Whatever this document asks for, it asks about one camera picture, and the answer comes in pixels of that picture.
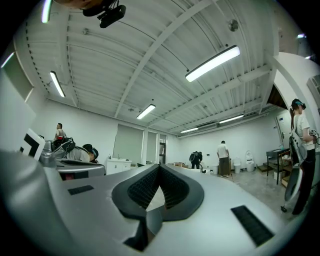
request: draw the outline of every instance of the white toilet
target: white toilet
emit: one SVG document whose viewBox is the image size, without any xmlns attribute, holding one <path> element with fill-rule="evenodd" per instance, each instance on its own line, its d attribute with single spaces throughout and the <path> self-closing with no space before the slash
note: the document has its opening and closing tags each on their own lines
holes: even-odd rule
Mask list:
<svg viewBox="0 0 320 256">
<path fill-rule="evenodd" d="M 248 172 L 253 172 L 254 169 L 255 169 L 255 162 L 254 162 L 254 157 L 253 157 L 251 151 L 248 150 L 245 153 L 245 158 L 246 158 L 246 163 L 245 163 L 246 164 L 246 170 Z"/>
<path fill-rule="evenodd" d="M 234 166 L 234 173 L 239 174 L 240 173 L 240 168 L 241 168 L 241 160 L 240 158 L 236 157 L 233 160 L 233 166 Z"/>
</svg>

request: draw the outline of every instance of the concrete floor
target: concrete floor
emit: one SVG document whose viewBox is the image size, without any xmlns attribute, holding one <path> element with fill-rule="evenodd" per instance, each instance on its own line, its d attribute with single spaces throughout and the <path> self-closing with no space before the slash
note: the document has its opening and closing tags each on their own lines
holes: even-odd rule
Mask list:
<svg viewBox="0 0 320 256">
<path fill-rule="evenodd" d="M 232 172 L 232 176 L 230 176 L 229 178 L 221 179 L 227 179 L 231 182 L 234 182 L 245 191 L 255 196 L 261 202 L 266 204 L 270 209 L 272 209 L 285 223 L 288 223 L 295 218 L 295 216 L 292 215 L 292 211 L 294 206 L 296 205 L 298 195 L 292 201 L 285 204 L 287 212 L 282 212 L 280 206 L 282 206 L 285 202 L 286 188 L 281 184 L 281 182 L 279 182 L 279 184 L 277 185 L 277 181 L 274 179 L 273 171 L 269 171 L 269 176 L 267 176 L 266 172 L 261 173 L 257 169 L 253 172 L 247 172 L 246 170 L 244 170 L 239 174 L 235 174 L 234 172 Z M 164 203 L 164 194 L 161 188 L 159 188 L 146 210 L 153 210 L 164 205 Z"/>
</svg>

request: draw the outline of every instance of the ceiling light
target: ceiling light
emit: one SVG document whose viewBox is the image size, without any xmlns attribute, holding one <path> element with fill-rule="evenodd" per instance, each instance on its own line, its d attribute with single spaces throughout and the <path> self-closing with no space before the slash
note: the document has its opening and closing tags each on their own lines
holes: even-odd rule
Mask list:
<svg viewBox="0 0 320 256">
<path fill-rule="evenodd" d="M 7 64 L 7 62 L 11 59 L 11 57 L 12 57 L 14 54 L 15 54 L 15 52 L 11 53 L 11 54 L 9 55 L 9 57 L 6 58 L 6 60 L 4 61 L 4 63 L 1 65 L 1 68 L 3 68 L 3 67 Z"/>
<path fill-rule="evenodd" d="M 138 115 L 136 118 L 137 119 L 142 119 L 144 118 L 147 114 L 149 114 L 152 110 L 154 110 L 156 108 L 155 105 L 150 104 L 144 111 L 142 111 L 142 113 L 140 115 Z"/>
<path fill-rule="evenodd" d="M 52 0 L 45 0 L 42 10 L 42 23 L 47 23 L 50 19 L 50 11 L 52 6 Z"/>
<path fill-rule="evenodd" d="M 226 122 L 230 122 L 230 121 L 233 121 L 233 120 L 236 120 L 236 119 L 239 119 L 239 118 L 243 118 L 243 117 L 244 117 L 244 115 L 241 114 L 241 115 L 238 115 L 238 116 L 235 116 L 235 117 L 232 117 L 232 118 L 229 118 L 229 119 L 220 121 L 219 124 L 223 124 L 223 123 L 226 123 Z"/>
<path fill-rule="evenodd" d="M 51 76 L 52 81 L 53 81 L 56 89 L 58 90 L 60 96 L 63 97 L 63 98 L 66 97 L 66 95 L 65 95 L 64 91 L 62 90 L 62 87 L 61 87 L 61 85 L 60 85 L 60 83 L 58 81 L 56 72 L 50 71 L 50 76 Z"/>
<path fill-rule="evenodd" d="M 192 129 L 189 129 L 189 130 L 183 130 L 183 131 L 181 131 L 181 133 L 182 134 L 185 134 L 185 133 L 189 133 L 189 132 L 193 132 L 193 131 L 196 131 L 196 130 L 198 130 L 199 128 L 192 128 Z"/>
<path fill-rule="evenodd" d="M 298 34 L 297 38 L 307 38 L 305 34 Z"/>
<path fill-rule="evenodd" d="M 216 56 L 208 59 L 206 62 L 202 63 L 201 65 L 197 66 L 194 70 L 189 72 L 185 75 L 185 78 L 192 82 L 193 80 L 201 77 L 203 74 L 207 73 L 208 71 L 214 69 L 215 67 L 225 63 L 232 58 L 240 55 L 240 49 L 238 46 L 234 45 L 224 51 L 218 53 Z"/>
</svg>

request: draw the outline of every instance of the black table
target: black table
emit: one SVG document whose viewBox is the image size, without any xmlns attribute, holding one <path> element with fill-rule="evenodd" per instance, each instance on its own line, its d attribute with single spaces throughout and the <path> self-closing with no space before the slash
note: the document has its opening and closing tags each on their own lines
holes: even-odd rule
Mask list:
<svg viewBox="0 0 320 256">
<path fill-rule="evenodd" d="M 277 175 L 276 175 L 276 184 L 279 183 L 279 155 L 281 155 L 284 152 L 289 151 L 289 149 L 274 149 L 266 152 L 266 159 L 267 159 L 267 169 L 266 169 L 266 175 L 269 176 L 269 158 L 276 158 L 277 163 Z"/>
</svg>

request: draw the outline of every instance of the white cabinet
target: white cabinet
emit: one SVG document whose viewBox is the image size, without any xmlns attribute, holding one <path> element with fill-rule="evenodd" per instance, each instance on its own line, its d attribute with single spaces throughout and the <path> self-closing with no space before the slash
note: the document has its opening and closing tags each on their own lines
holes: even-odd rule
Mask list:
<svg viewBox="0 0 320 256">
<path fill-rule="evenodd" d="M 130 170 L 130 160 L 111 158 L 107 160 L 106 175 L 120 173 Z"/>
</svg>

